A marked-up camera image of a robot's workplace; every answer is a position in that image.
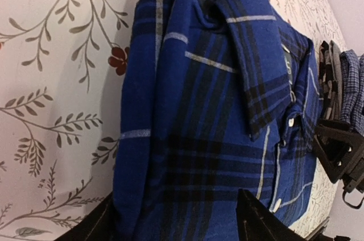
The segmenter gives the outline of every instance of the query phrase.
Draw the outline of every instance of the flannel shirt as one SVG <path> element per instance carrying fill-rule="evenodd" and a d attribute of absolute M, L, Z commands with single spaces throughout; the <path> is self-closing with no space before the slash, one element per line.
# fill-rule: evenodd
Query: flannel shirt
<path fill-rule="evenodd" d="M 238 240 L 239 188 L 285 225 L 305 213 L 315 53 L 268 0 L 140 0 L 128 64 L 115 240 Z"/>
<path fill-rule="evenodd" d="M 364 135 L 364 55 L 359 59 L 359 93 L 350 121 L 353 130 Z"/>
<path fill-rule="evenodd" d="M 353 127 L 350 118 L 359 94 L 359 60 L 356 53 L 351 49 L 340 54 L 340 62 L 344 86 L 340 120 Z"/>

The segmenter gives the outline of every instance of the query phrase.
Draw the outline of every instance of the checkered shirt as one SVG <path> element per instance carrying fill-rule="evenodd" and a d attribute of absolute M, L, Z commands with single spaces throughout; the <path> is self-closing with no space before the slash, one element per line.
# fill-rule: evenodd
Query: checkered shirt
<path fill-rule="evenodd" d="M 364 55 L 359 60 L 359 93 L 351 112 L 351 126 L 353 130 L 364 135 Z"/>

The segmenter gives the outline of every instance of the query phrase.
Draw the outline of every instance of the white stripe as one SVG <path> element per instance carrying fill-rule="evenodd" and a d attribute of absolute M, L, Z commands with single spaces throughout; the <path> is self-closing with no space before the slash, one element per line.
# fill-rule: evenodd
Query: white stripe
<path fill-rule="evenodd" d="M 289 204 L 292 204 L 292 203 L 294 203 L 296 200 L 298 200 L 298 199 L 299 199 L 299 197 L 301 196 L 301 194 L 303 193 L 304 189 L 305 189 L 306 187 L 309 187 L 310 185 L 312 185 L 312 183 L 313 183 L 313 182 L 309 182 L 309 183 L 306 183 L 305 185 L 303 185 L 302 190 L 300 191 L 300 193 L 298 193 L 298 196 L 296 196 L 295 198 L 291 199 L 290 201 L 287 201 L 287 202 L 285 202 L 285 203 L 281 204 L 280 208 L 285 207 L 285 206 L 287 206 L 287 205 L 289 205 Z"/>
<path fill-rule="evenodd" d="M 209 65 L 209 66 L 212 66 L 212 67 L 215 67 L 215 68 L 218 68 L 218 69 L 225 70 L 227 72 L 238 73 L 238 71 L 236 69 L 233 69 L 233 68 L 228 67 L 226 65 L 217 63 L 215 61 L 204 58 L 202 56 L 194 55 L 193 53 L 190 53 L 190 52 L 185 52 L 185 56 L 192 59 L 192 60 L 194 60 L 194 61 L 201 62 L 201 63 L 204 63 L 206 65 Z"/>
<path fill-rule="evenodd" d="M 281 43 L 281 45 L 282 45 L 282 48 L 283 48 L 286 52 L 291 53 L 291 52 L 289 51 L 289 49 L 288 49 L 285 45 L 283 45 L 283 43 Z"/>
<path fill-rule="evenodd" d="M 188 38 L 187 36 L 180 34 L 178 32 L 169 32 L 168 34 L 166 34 L 166 36 L 163 39 L 163 42 L 166 41 L 167 39 L 177 39 L 177 40 L 181 40 L 182 42 L 188 44 Z"/>
<path fill-rule="evenodd" d="M 237 23 L 237 22 L 252 21 L 252 20 L 276 20 L 276 18 L 273 15 L 246 15 L 246 16 L 240 16 L 238 18 L 227 18 L 226 22 Z"/>
<path fill-rule="evenodd" d="M 316 83 L 315 83 L 315 78 L 313 76 L 313 72 L 312 72 L 311 67 L 308 68 L 308 71 L 309 71 L 309 74 L 311 74 L 311 79 L 312 79 L 313 87 L 315 88 L 316 94 L 320 96 L 320 92 L 317 89 L 317 86 L 316 86 Z"/>
<path fill-rule="evenodd" d="M 316 86 L 316 83 L 315 83 L 315 78 L 313 77 L 313 72 L 312 72 L 311 67 L 308 68 L 308 72 L 309 72 L 310 75 L 307 77 L 307 79 L 308 79 L 308 81 L 307 81 L 307 90 L 306 90 L 305 103 L 303 104 L 303 115 L 302 115 L 302 118 L 305 118 L 305 112 L 306 112 L 307 101 L 308 101 L 307 99 L 308 99 L 308 93 L 309 93 L 310 77 L 311 77 L 311 80 L 312 80 L 313 87 L 315 88 L 316 94 L 318 96 L 320 96 L 320 92 L 317 89 L 317 86 Z"/>
<path fill-rule="evenodd" d="M 280 147 L 279 144 L 277 145 L 277 177 L 275 180 L 275 187 L 274 187 L 274 194 L 273 194 L 273 200 L 272 200 L 272 204 L 271 207 L 269 208 L 269 211 L 272 212 L 274 207 L 275 207 L 275 200 L 277 197 L 277 192 L 278 192 L 278 184 L 279 184 L 279 177 L 280 177 L 280 164 L 279 164 L 279 156 L 280 156 Z"/>
<path fill-rule="evenodd" d="M 156 0 L 155 8 L 155 70 L 157 70 L 163 35 L 163 0 Z"/>
<path fill-rule="evenodd" d="M 138 129 L 121 133 L 120 139 L 147 138 L 150 137 L 150 129 Z"/>
<path fill-rule="evenodd" d="M 268 139 L 269 139 L 269 133 L 271 132 L 271 127 L 267 127 L 267 133 L 266 138 L 264 140 L 264 148 L 263 148 L 263 156 L 262 156 L 262 166 L 260 168 L 260 180 L 259 180 L 259 187 L 257 192 L 257 199 L 260 199 L 260 195 L 262 194 L 262 188 L 263 188 L 263 180 L 264 180 L 264 164 L 266 162 L 266 154 L 267 154 L 267 148 L 268 148 Z"/>

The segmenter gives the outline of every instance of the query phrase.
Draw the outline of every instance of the shirt label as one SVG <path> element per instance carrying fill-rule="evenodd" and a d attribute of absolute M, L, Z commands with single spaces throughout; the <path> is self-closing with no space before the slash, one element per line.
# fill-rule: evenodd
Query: shirt label
<path fill-rule="evenodd" d="M 291 52 L 285 45 L 282 44 L 283 52 L 284 52 L 284 59 L 286 61 L 287 73 L 289 78 L 289 84 L 293 85 L 293 73 L 292 73 L 292 56 Z"/>

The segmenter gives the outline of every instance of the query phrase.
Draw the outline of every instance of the shirt collar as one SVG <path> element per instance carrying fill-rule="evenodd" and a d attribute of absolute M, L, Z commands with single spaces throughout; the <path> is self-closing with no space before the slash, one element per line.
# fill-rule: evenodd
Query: shirt collar
<path fill-rule="evenodd" d="M 198 0 L 209 23 L 210 14 L 224 16 L 235 44 L 252 140 L 274 120 L 288 115 L 287 108 L 302 117 L 305 141 L 310 144 L 319 117 L 317 65 L 313 43 L 285 22 L 269 0 Z M 282 43 L 301 60 L 293 88 L 289 84 Z M 293 106 L 291 91 L 295 92 Z"/>
<path fill-rule="evenodd" d="M 291 103 L 276 15 L 268 0 L 216 0 L 236 48 L 252 139 Z"/>

